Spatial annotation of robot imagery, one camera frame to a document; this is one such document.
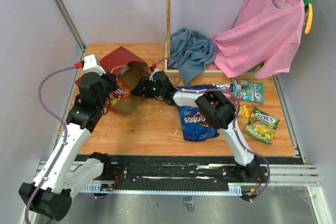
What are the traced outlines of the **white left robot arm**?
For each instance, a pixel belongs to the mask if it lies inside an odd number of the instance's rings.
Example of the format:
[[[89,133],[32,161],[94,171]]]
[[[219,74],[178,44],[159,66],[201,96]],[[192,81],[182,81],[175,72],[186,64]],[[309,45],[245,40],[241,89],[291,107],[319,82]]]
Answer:
[[[60,221],[70,210],[72,201],[93,179],[102,180],[112,175],[110,158],[94,153],[72,174],[69,169],[80,148],[94,131],[110,106],[109,95],[117,89],[117,78],[112,73],[88,72],[79,82],[79,94],[65,121],[63,133],[49,160],[31,183],[22,183],[19,195],[26,205],[25,222],[29,212]]]

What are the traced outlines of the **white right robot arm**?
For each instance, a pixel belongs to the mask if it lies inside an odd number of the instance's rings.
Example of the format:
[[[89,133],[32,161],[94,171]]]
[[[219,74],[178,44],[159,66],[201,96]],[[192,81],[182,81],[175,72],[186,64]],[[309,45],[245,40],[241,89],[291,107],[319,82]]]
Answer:
[[[205,121],[218,129],[229,144],[234,154],[238,177],[244,182],[250,182],[256,177],[260,162],[240,131],[237,122],[238,110],[225,93],[232,95],[231,92],[215,86],[205,89],[174,86],[162,71],[156,72],[152,77],[142,76],[131,91],[137,97],[161,97],[170,106],[197,107]]]

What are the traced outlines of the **small yellow snack packet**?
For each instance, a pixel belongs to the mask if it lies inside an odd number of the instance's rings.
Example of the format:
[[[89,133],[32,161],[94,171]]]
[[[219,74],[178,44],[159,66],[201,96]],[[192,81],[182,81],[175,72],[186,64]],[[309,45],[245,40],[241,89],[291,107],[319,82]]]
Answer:
[[[241,105],[239,112],[238,112],[238,118],[249,118],[250,114],[248,111],[248,107],[246,105]]]

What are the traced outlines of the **orange Fox's candy bag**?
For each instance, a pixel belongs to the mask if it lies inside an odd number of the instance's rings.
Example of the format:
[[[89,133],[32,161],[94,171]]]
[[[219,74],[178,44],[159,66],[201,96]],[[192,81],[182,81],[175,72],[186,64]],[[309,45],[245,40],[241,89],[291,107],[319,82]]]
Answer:
[[[109,94],[111,105],[116,105],[118,102],[127,98],[131,93],[130,86],[121,78],[117,79],[117,85],[118,88]]]

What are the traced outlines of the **blue Doritos chip bag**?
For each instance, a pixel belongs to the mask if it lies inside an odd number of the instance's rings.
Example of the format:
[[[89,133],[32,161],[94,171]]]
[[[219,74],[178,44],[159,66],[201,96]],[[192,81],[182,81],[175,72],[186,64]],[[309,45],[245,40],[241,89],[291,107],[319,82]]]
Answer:
[[[219,136],[217,129],[206,122],[199,108],[179,106],[179,115],[185,141],[202,142]]]

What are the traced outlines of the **green candy snack bag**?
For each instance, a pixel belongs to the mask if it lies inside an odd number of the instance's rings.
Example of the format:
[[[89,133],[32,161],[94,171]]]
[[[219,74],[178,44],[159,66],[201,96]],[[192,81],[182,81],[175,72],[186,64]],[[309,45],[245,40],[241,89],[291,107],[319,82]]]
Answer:
[[[232,79],[233,92],[240,101],[264,104],[264,88],[261,82],[249,82],[243,79]]]

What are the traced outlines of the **green yellow Fox's candy bag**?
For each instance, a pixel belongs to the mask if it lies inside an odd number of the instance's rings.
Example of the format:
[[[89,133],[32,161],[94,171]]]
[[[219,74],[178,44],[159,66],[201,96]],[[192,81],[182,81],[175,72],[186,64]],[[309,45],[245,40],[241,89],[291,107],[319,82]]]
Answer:
[[[254,107],[244,132],[261,142],[272,144],[280,120]]]

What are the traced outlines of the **purple snack bag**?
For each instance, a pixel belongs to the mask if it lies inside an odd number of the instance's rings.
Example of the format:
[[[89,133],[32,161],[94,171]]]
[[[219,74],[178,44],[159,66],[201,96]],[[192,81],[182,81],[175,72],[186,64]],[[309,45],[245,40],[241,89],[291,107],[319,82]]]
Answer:
[[[237,108],[237,94],[234,92],[232,83],[211,83],[208,85],[209,89],[220,89],[224,96]]]

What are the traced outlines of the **red paper bag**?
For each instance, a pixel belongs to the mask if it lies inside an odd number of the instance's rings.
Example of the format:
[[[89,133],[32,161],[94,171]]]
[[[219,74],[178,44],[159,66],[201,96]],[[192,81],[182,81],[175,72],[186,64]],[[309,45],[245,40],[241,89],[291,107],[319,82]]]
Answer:
[[[121,115],[133,113],[143,102],[142,96],[131,92],[142,79],[150,76],[148,64],[140,57],[120,46],[102,59],[95,54],[87,55],[82,61],[83,71],[98,74],[111,73],[116,76],[117,89],[109,94],[105,108]]]

